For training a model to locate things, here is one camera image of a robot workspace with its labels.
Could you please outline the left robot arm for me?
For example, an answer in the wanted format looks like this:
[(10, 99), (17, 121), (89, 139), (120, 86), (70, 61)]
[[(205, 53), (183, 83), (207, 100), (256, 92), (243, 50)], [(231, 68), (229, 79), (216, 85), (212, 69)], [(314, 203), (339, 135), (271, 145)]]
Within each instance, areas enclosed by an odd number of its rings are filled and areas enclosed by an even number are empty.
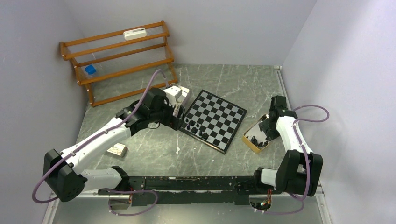
[(184, 122), (189, 92), (172, 85), (149, 89), (145, 96), (121, 109), (107, 124), (80, 143), (44, 156), (43, 178), (56, 198), (68, 202), (80, 193), (104, 189), (123, 194), (130, 188), (128, 174), (118, 166), (89, 170), (89, 164), (108, 149), (156, 123), (178, 130)]

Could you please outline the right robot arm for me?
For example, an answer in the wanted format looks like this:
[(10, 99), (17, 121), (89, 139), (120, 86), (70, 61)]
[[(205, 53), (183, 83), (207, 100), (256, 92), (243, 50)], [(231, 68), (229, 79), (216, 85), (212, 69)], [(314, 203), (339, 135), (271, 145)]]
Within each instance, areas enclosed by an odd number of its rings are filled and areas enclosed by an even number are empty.
[(257, 193), (273, 189), (293, 195), (302, 201), (316, 192), (323, 158), (313, 153), (299, 129), (301, 119), (287, 107), (285, 96), (273, 96), (270, 109), (259, 129), (272, 141), (281, 138), (285, 155), (278, 169), (258, 168), (252, 180)]

